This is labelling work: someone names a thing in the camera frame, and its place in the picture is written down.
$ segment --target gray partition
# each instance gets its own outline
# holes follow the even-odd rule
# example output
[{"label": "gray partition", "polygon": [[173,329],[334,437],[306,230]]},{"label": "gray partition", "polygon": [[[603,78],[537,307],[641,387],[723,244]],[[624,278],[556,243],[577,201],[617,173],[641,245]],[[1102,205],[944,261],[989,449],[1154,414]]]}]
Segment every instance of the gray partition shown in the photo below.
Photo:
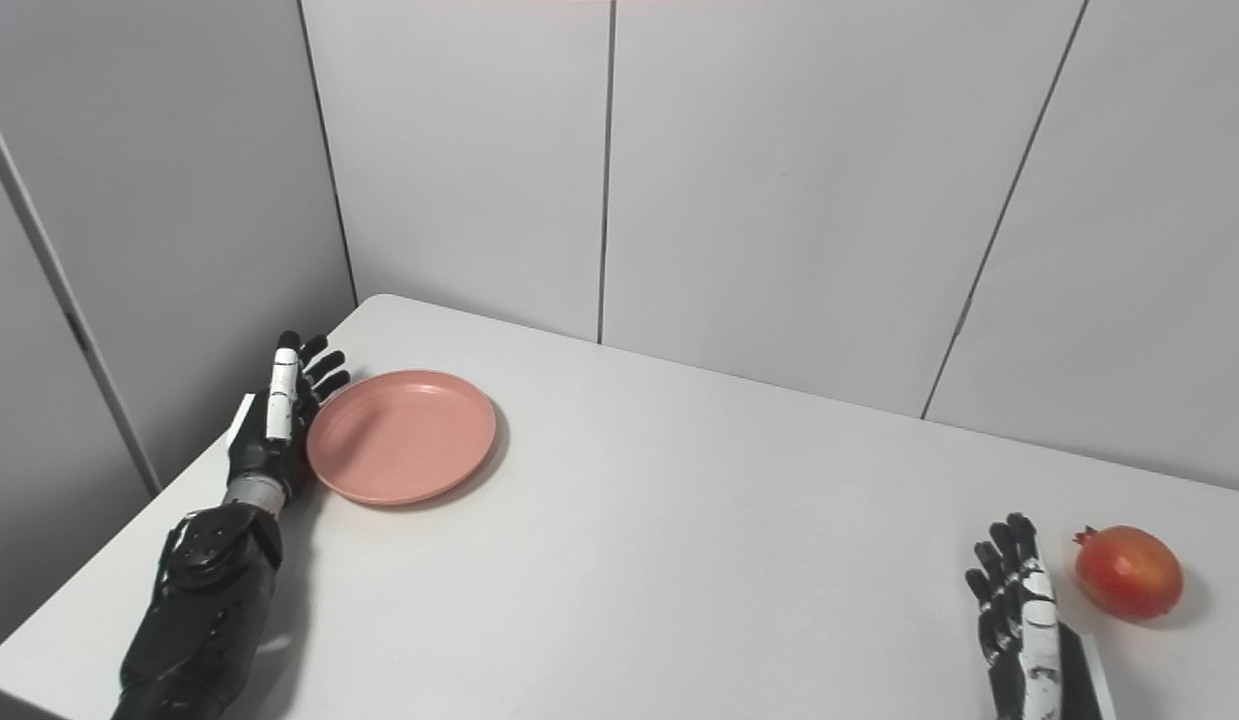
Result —
[{"label": "gray partition", "polygon": [[620,1],[605,343],[921,415],[1079,9]]},{"label": "gray partition", "polygon": [[610,4],[304,11],[362,296],[595,338]]},{"label": "gray partition", "polygon": [[[0,642],[145,501],[0,183]],[[0,696],[0,720],[40,716]]]},{"label": "gray partition", "polygon": [[0,0],[0,128],[162,480],[353,307],[294,1]]},{"label": "gray partition", "polygon": [[1239,488],[1239,2],[1092,2],[929,416]]}]

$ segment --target red fruit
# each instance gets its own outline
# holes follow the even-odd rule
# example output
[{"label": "red fruit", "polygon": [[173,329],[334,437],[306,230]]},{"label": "red fruit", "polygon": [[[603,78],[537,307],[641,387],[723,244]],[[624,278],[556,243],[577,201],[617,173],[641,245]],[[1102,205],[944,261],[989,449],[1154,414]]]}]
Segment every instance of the red fruit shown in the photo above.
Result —
[{"label": "red fruit", "polygon": [[1175,607],[1183,570],[1166,544],[1139,528],[1077,533],[1075,573],[1082,592],[1123,620],[1150,620]]}]

